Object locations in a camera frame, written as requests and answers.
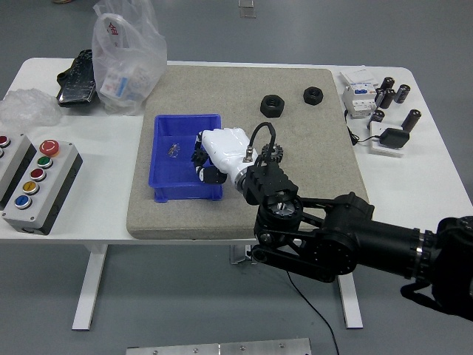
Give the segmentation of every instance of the blue plastic bin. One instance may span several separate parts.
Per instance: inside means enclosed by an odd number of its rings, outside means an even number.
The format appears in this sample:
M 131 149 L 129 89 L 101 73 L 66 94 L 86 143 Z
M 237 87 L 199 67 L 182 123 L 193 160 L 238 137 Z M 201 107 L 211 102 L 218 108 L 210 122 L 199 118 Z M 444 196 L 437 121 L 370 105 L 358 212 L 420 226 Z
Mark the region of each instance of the blue plastic bin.
M 154 201 L 222 199 L 222 185 L 200 181 L 191 162 L 197 133 L 215 128 L 222 128 L 218 114 L 156 116 L 148 181 Z

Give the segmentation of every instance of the white table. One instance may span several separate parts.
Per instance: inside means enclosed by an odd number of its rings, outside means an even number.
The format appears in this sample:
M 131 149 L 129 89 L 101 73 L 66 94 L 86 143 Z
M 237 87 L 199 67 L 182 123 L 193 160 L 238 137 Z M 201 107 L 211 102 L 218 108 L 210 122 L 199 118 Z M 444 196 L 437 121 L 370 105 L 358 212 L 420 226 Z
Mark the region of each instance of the white table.
M 18 72 L 10 90 L 37 88 L 57 95 L 58 73 L 70 67 L 72 59 L 32 58 Z M 170 62 L 174 65 L 215 65 L 251 67 L 315 67 L 332 71 L 338 93 L 344 85 L 340 70 L 348 67 L 281 65 L 281 64 L 222 64 Z M 382 81 L 392 76 L 396 85 L 408 84 L 411 93 L 402 105 L 392 104 L 386 110 L 385 121 L 400 125 L 408 111 L 419 109 L 422 118 L 412 131 L 405 146 L 405 156 L 390 158 L 370 154 L 369 143 L 354 147 L 358 165 L 370 203 L 375 205 L 374 219 L 408 228 L 436 231 L 444 217 L 473 215 L 473 206 L 461 183 L 452 159 L 435 126 L 418 85 L 409 70 L 403 68 L 370 67 L 371 73 Z M 126 230 L 126 211 L 132 185 L 137 148 L 143 116 L 107 115 L 95 106 L 88 112 L 62 109 L 64 117 L 54 127 L 36 127 L 26 132 L 34 144 L 45 139 L 73 142 L 85 164 L 74 182 L 51 234 L 35 236 L 17 233 L 0 220 L 0 242 L 3 243 L 75 243 L 85 245 L 91 252 L 78 310 L 72 329 L 89 329 L 100 282 L 106 248 L 109 244 L 195 244 L 192 240 L 136 240 Z M 361 139 L 368 136 L 366 119 L 348 124 Z M 247 244 L 254 238 L 241 240 L 201 240 L 201 244 Z M 344 309 L 352 309 L 356 328 L 361 324 L 358 302 L 351 275 L 340 280 L 341 290 L 348 294 Z

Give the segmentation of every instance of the red button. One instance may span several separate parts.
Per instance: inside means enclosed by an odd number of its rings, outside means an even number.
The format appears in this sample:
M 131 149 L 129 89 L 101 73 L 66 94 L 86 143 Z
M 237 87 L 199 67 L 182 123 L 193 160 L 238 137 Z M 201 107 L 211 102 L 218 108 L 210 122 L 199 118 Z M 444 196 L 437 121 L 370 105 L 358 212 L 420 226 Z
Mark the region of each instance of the red button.
M 4 148 L 10 144 L 10 139 L 6 135 L 0 135 L 0 148 Z
M 46 177 L 46 172 L 44 172 L 43 169 L 34 169 L 31 173 L 30 173 L 30 177 L 31 177 L 31 180 L 34 180 L 34 181 L 41 181 L 41 180 L 44 180 L 44 178 Z
M 41 145 L 39 146 L 39 151 L 43 153 L 44 155 L 47 155 L 48 157 L 52 157 L 58 154 L 59 143 L 57 141 L 53 141 L 52 139 L 49 139 L 41 143 Z

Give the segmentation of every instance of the electrical module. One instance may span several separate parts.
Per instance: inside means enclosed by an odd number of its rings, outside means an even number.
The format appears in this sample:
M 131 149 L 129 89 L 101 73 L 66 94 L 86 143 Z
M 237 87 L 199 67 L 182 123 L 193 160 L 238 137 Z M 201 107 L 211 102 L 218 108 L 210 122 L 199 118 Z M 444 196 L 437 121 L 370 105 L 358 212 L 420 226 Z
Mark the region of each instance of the electrical module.
M 376 90 L 371 83 L 349 84 L 341 99 L 353 118 L 364 118 L 376 109 Z

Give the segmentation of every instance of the gray floor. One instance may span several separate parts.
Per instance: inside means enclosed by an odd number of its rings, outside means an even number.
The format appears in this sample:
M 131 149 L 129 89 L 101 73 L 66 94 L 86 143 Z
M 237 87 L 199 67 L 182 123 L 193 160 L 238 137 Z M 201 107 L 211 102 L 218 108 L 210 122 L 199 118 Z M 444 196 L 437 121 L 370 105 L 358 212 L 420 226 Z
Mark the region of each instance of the gray floor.
M 32 57 L 90 48 L 94 0 L 0 2 L 0 97 Z M 414 74 L 473 198 L 470 1 L 155 0 L 170 60 L 406 67 Z M 228 248 L 112 246 L 89 332 L 70 330 L 88 253 L 82 246 L 2 245 L 0 354 L 124 354 L 130 346 L 330 333 L 283 272 L 230 266 Z M 337 285 L 294 278 L 334 327 L 341 354 L 470 354 L 473 325 L 402 299 L 400 277 L 358 267 L 364 330 L 344 330 Z

